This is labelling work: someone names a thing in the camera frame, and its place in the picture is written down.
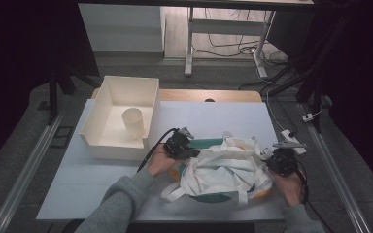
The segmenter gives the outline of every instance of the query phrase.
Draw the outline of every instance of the white wall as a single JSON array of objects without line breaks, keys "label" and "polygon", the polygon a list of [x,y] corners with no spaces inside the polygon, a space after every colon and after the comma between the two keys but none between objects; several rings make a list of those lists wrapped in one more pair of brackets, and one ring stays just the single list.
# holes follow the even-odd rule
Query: white wall
[{"label": "white wall", "polygon": [[93,51],[164,51],[161,7],[79,6]]}]

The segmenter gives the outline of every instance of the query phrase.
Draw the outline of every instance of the wooden floor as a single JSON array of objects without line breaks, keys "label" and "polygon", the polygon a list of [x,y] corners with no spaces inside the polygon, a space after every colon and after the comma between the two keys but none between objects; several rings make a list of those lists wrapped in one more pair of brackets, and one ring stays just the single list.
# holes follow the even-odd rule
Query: wooden floor
[{"label": "wooden floor", "polygon": [[[165,58],[185,58],[187,49],[187,18],[188,8],[165,7],[166,32],[165,32]],[[264,21],[264,11],[231,10],[231,9],[204,9],[194,8],[194,18],[211,18],[225,20],[250,20]],[[193,51],[194,58],[229,58],[229,59],[250,59],[249,54],[239,54],[240,49],[258,45],[257,36],[240,35],[216,35],[216,34],[193,34],[192,45],[197,50]],[[278,51],[274,46],[264,46],[265,55]]]}]

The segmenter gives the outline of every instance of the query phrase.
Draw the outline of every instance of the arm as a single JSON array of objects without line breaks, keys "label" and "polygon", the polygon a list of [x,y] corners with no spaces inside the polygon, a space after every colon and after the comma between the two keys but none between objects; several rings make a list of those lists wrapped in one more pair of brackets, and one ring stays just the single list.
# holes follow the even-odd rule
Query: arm
[{"label": "arm", "polygon": [[155,150],[148,168],[142,169],[132,178],[122,177],[105,193],[101,205],[81,224],[78,233],[125,232],[148,199],[148,190],[154,178],[175,164],[168,158],[162,145]]},{"label": "arm", "polygon": [[302,183],[298,175],[295,173],[288,177],[282,177],[275,172],[269,170],[274,177],[275,184],[283,195],[288,208],[283,211],[284,220],[286,222],[286,233],[291,232],[322,232],[323,227],[319,221],[311,220],[305,210],[305,206],[301,204],[300,197],[302,191]]}]

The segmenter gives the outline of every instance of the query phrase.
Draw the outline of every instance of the power strip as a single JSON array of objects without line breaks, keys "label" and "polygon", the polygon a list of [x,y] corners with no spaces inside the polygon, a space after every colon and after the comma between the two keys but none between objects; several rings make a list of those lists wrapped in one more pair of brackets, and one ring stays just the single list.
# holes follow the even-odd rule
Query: power strip
[{"label": "power strip", "polygon": [[[296,140],[295,137],[291,138],[289,136],[289,133],[290,133],[289,130],[286,129],[286,130],[284,130],[284,131],[281,132],[281,135],[283,135],[283,137],[285,139],[287,139],[288,141],[299,144],[298,140]],[[296,154],[298,154],[298,155],[301,155],[301,154],[303,154],[303,153],[305,153],[307,151],[304,148],[294,148],[293,150],[295,150]]]}]

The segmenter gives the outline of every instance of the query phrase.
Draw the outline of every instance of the hand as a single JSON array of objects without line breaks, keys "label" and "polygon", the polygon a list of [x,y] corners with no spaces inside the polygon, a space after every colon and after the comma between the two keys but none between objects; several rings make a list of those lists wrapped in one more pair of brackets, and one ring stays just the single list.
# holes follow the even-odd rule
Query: hand
[{"label": "hand", "polygon": [[157,177],[159,174],[168,171],[176,162],[177,160],[169,157],[167,151],[163,147],[163,144],[159,144],[153,152],[153,156],[147,170],[154,177]]},{"label": "hand", "polygon": [[302,181],[296,173],[292,173],[287,177],[282,177],[271,169],[269,169],[269,173],[274,177],[275,185],[284,196],[287,206],[291,207],[301,204]]}]

